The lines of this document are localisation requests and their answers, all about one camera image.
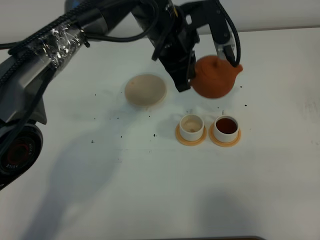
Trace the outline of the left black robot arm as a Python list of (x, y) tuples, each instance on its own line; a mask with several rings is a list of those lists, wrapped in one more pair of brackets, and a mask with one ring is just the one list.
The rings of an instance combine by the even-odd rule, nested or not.
[(43, 94), (80, 47), (90, 41), (128, 43), (147, 37), (179, 92), (194, 76), (196, 28), (188, 25), (191, 2), (82, 0), (9, 49), (0, 65), (0, 186), (5, 188), (39, 157), (46, 124)]

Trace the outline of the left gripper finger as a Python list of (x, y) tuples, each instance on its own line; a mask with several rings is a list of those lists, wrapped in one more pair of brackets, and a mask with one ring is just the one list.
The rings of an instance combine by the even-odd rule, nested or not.
[(173, 56), (161, 56), (160, 62), (172, 78), (178, 92), (184, 92), (191, 88), (190, 79), (195, 77), (196, 57), (194, 51)]

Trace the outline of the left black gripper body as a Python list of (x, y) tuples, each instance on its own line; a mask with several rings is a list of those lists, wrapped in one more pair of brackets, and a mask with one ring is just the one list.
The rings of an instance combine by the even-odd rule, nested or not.
[(190, 27), (186, 17), (200, 7), (199, 1), (174, 5), (171, 0), (157, 0), (159, 16), (146, 37), (154, 47), (151, 59), (166, 65), (194, 65), (193, 48), (200, 41), (195, 27)]

